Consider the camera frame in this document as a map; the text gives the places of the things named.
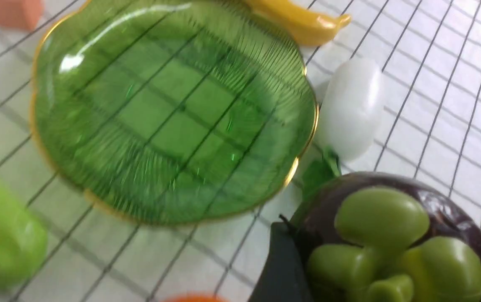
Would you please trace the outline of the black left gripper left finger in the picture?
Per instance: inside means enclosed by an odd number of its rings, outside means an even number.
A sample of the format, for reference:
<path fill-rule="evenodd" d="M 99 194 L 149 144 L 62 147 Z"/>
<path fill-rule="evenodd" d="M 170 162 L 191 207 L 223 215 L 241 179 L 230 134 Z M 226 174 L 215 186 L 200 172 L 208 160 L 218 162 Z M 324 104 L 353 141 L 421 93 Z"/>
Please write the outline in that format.
<path fill-rule="evenodd" d="M 270 228 L 269 254 L 249 302 L 312 302 L 305 264 L 314 237 L 285 216 Z"/>

